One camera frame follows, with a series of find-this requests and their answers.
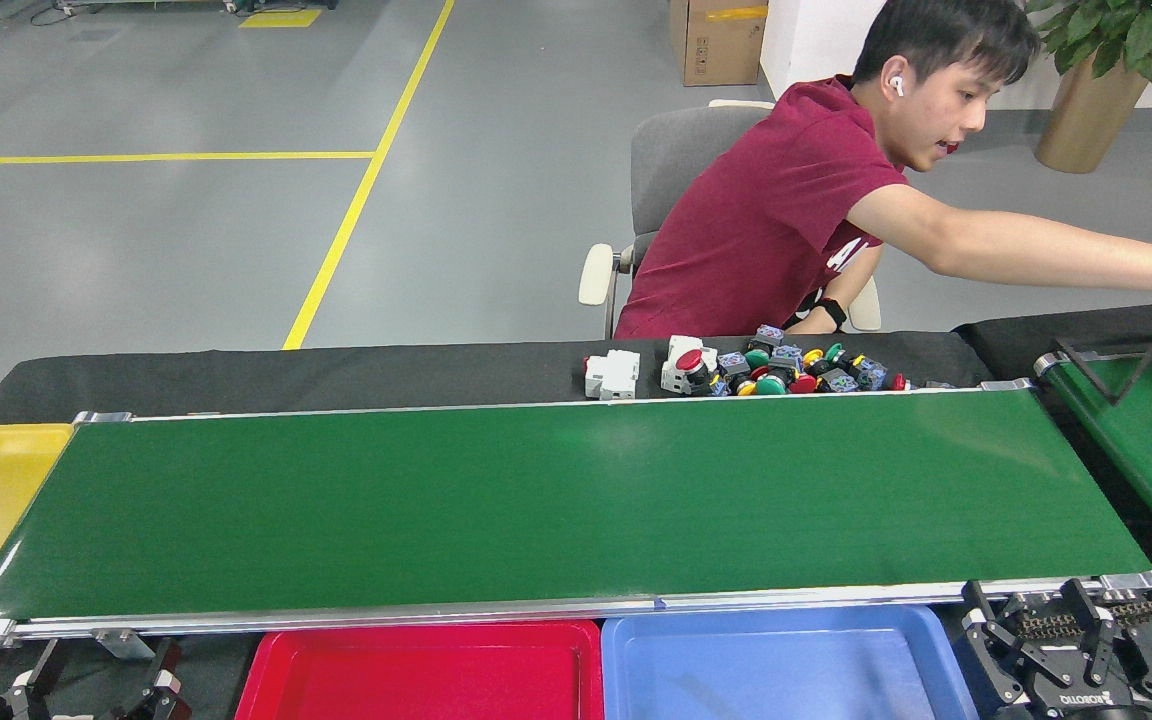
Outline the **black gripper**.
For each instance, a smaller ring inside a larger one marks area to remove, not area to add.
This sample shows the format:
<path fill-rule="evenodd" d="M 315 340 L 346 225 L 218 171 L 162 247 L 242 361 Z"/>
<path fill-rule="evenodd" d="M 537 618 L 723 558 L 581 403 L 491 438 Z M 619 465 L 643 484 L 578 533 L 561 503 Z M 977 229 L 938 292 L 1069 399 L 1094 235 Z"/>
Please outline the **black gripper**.
<path fill-rule="evenodd" d="M 956 659 L 978 714 L 1026 706 L 1033 719 L 1146 719 L 1152 708 L 1152 653 L 1138 642 L 1152 623 L 1152 594 L 1098 605 L 1082 579 L 1071 579 L 1071 611 L 1082 632 L 1082 675 L 1023 667 L 1016 679 L 1011 641 L 998 641 L 988 598 L 977 579 L 961 589 L 967 614 Z"/>

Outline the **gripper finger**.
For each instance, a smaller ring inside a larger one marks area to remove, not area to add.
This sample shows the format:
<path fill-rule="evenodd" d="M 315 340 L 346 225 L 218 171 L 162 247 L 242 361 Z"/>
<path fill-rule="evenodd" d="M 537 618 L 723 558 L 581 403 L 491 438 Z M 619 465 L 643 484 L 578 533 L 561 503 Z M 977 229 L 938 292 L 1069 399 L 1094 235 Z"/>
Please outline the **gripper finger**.
<path fill-rule="evenodd" d="M 122 711 L 122 719 L 192 719 L 194 710 L 180 694 L 179 660 L 179 643 L 164 638 L 147 670 L 147 685 L 131 708 Z"/>
<path fill-rule="evenodd" d="M 47 696 L 54 692 L 67 665 L 67 650 L 52 639 L 31 670 L 13 680 L 0 694 L 0 719 L 51 719 Z"/>

